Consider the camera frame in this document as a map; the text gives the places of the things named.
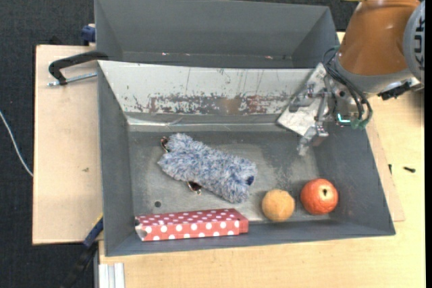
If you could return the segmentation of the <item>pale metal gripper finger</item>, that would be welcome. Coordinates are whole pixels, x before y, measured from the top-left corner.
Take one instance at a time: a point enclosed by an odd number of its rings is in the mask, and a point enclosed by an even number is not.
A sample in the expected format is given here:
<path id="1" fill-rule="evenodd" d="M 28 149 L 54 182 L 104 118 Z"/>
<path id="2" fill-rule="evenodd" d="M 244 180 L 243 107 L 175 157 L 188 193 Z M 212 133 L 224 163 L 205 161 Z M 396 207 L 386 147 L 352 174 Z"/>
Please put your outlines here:
<path id="1" fill-rule="evenodd" d="M 329 133 L 322 125 L 310 126 L 305 135 L 301 137 L 297 145 L 297 151 L 300 156 L 304 156 L 311 146 L 318 146 L 322 141 L 329 137 Z"/>
<path id="2" fill-rule="evenodd" d="M 290 101 L 288 111 L 290 113 L 295 113 L 301 107 L 311 106 L 316 99 L 315 86 L 315 82 L 307 82 L 295 98 Z"/>

